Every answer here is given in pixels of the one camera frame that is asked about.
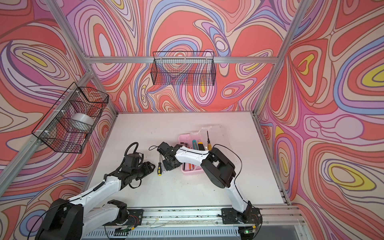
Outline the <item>teal utility knife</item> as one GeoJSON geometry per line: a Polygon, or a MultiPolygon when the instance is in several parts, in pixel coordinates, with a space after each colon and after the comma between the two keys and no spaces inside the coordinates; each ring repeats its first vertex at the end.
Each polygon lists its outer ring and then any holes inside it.
{"type": "Polygon", "coordinates": [[[197,144],[196,140],[193,140],[192,144],[193,144],[193,149],[197,150],[198,149],[198,144],[197,144]]]}

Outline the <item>orange handled screwdriver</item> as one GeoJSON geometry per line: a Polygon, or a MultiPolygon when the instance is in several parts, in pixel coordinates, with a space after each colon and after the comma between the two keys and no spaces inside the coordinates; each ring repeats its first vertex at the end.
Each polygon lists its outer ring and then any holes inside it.
{"type": "Polygon", "coordinates": [[[210,137],[209,137],[209,132],[207,131],[207,148],[210,151],[212,149],[210,137]]]}

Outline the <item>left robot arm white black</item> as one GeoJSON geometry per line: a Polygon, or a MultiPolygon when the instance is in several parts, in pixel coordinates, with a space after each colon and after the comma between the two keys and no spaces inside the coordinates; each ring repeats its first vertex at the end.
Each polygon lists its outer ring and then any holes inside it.
{"type": "Polygon", "coordinates": [[[97,208],[97,205],[125,187],[130,187],[132,181],[141,182],[155,168],[154,164],[144,161],[141,153],[126,155],[119,167],[106,174],[98,185],[68,200],[54,201],[42,215],[43,221],[35,238],[80,240],[101,226],[121,226],[129,220],[133,220],[133,226],[136,227],[139,218],[129,213],[126,203],[110,200],[101,208],[97,208]]]}

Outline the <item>pink translucent plastic tool box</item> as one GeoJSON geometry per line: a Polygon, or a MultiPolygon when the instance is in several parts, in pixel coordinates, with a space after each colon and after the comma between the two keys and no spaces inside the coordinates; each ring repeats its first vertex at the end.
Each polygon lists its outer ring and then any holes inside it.
{"type": "Polygon", "coordinates": [[[202,150],[204,147],[208,151],[216,147],[232,162],[237,161],[235,155],[229,150],[232,147],[226,131],[221,125],[205,126],[197,132],[181,134],[178,141],[179,144],[194,150],[202,150]]]}

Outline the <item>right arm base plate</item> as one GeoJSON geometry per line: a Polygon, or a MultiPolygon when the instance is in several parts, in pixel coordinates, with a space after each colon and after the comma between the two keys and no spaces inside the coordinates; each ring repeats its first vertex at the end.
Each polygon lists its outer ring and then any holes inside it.
{"type": "Polygon", "coordinates": [[[222,208],[218,216],[225,225],[252,224],[257,226],[263,222],[263,216],[259,208],[251,208],[244,213],[240,213],[233,208],[222,208]]]}

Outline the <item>black yellow utility knife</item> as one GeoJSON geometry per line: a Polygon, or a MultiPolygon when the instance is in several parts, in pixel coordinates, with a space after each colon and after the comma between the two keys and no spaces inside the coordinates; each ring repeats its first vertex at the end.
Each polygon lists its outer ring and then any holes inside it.
{"type": "Polygon", "coordinates": [[[200,151],[205,151],[205,147],[204,147],[204,144],[202,142],[198,142],[198,148],[200,151]]]}

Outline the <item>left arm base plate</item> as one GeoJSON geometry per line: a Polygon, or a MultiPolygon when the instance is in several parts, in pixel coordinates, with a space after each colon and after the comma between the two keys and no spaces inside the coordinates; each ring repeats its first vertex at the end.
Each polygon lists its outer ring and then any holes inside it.
{"type": "Polygon", "coordinates": [[[137,227],[142,224],[143,214],[143,209],[128,209],[125,213],[118,213],[116,220],[109,221],[104,226],[137,227]]]}

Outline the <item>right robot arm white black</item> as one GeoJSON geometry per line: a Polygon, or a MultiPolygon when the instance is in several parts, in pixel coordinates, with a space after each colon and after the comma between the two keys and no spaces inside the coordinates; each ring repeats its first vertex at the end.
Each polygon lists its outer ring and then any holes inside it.
{"type": "Polygon", "coordinates": [[[162,142],[156,150],[164,158],[167,171],[182,164],[191,164],[203,169],[209,180],[218,188],[224,189],[231,201],[231,208],[222,208],[219,217],[224,224],[262,224],[260,209],[243,198],[240,188],[236,185],[237,174],[234,163],[218,148],[211,150],[193,150],[183,145],[170,146],[162,142]]]}

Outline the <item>black yellow small screwdriver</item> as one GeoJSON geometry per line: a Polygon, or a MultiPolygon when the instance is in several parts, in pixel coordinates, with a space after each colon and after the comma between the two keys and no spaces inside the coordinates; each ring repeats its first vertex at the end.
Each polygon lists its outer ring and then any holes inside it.
{"type": "Polygon", "coordinates": [[[159,154],[159,164],[158,164],[158,170],[157,170],[158,176],[161,176],[163,174],[163,156],[159,154]]]}

